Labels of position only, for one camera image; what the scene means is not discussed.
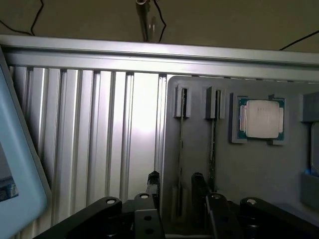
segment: screen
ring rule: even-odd
[[[16,196],[18,196],[18,190],[0,143],[0,202]]]

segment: corrugated metal panel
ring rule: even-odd
[[[133,198],[161,169],[165,75],[10,71],[52,190],[48,210],[16,238],[32,238],[102,197]]]

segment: black cable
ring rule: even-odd
[[[311,33],[311,34],[309,34],[309,35],[307,35],[307,36],[304,36],[303,38],[300,38],[300,39],[298,39],[297,41],[294,41],[294,42],[290,43],[289,45],[287,45],[287,46],[281,48],[280,51],[285,50],[286,48],[288,48],[288,47],[290,47],[290,46],[296,44],[297,42],[300,42],[300,41],[305,40],[305,39],[307,39],[307,38],[309,38],[309,37],[311,37],[311,36],[313,36],[313,35],[316,35],[317,33],[319,33],[319,30],[318,30],[318,31],[315,31],[315,32],[313,32],[313,33]]]
[[[160,42],[160,41],[161,41],[161,38],[163,37],[165,28],[166,28],[166,23],[165,23],[165,21],[164,21],[164,19],[163,19],[163,16],[162,16],[162,14],[161,14],[160,7],[159,7],[158,3],[156,2],[156,0],[154,0],[154,4],[155,4],[156,8],[158,9],[158,11],[159,11],[159,17],[160,17],[162,23],[164,24],[164,27],[163,27],[163,29],[162,29],[162,31],[161,31],[160,38],[159,38],[159,42]]]
[[[40,13],[42,12],[42,9],[43,9],[43,7],[44,7],[43,0],[40,0],[40,1],[41,1],[41,7],[39,8],[38,12],[36,13],[35,19],[34,19],[33,24],[32,24],[32,26],[31,26],[31,33],[33,34],[33,36],[35,36],[35,34],[34,34],[34,32],[33,32],[33,28],[34,28],[34,26],[35,26],[35,24],[36,24],[36,22],[37,22],[37,20],[38,20],[38,17],[39,17],[39,15],[40,15]]]
[[[43,7],[44,7],[43,0],[40,0],[40,1],[41,1],[41,7],[40,7],[40,9],[38,10],[38,12],[37,12],[37,14],[36,14],[36,16],[35,16],[35,19],[34,19],[34,21],[33,21],[33,24],[32,24],[32,26],[31,26],[31,29],[30,29],[30,30],[31,30],[31,33],[30,33],[30,32],[27,32],[27,31],[15,30],[15,29],[9,27],[7,24],[5,24],[3,21],[0,20],[0,22],[1,22],[6,28],[8,28],[8,29],[11,30],[11,31],[18,32],[18,33],[22,33],[22,34],[26,34],[26,35],[29,35],[29,36],[35,36],[35,34],[34,34],[34,32],[33,32],[33,28],[34,28],[34,26],[35,26],[35,24],[36,24],[36,22],[37,22],[37,20],[38,20],[38,17],[39,17],[39,15],[40,15],[40,13],[42,12],[42,9],[43,9]]]

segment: beige wall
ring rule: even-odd
[[[40,0],[0,0],[0,19],[29,30]],[[44,0],[38,36],[141,41],[135,0]],[[273,49],[319,29],[319,0],[160,0],[162,43]],[[150,15],[160,18],[152,4]],[[1,34],[14,34],[0,24]],[[319,34],[291,51],[319,52]]]

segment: screw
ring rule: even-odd
[[[107,204],[113,204],[113,203],[115,203],[115,200],[114,199],[109,199],[109,200],[106,201],[106,203]]]
[[[214,199],[220,199],[220,196],[218,194],[211,195],[211,197]]]
[[[257,202],[254,199],[248,199],[247,203],[250,203],[251,205],[255,205]]]

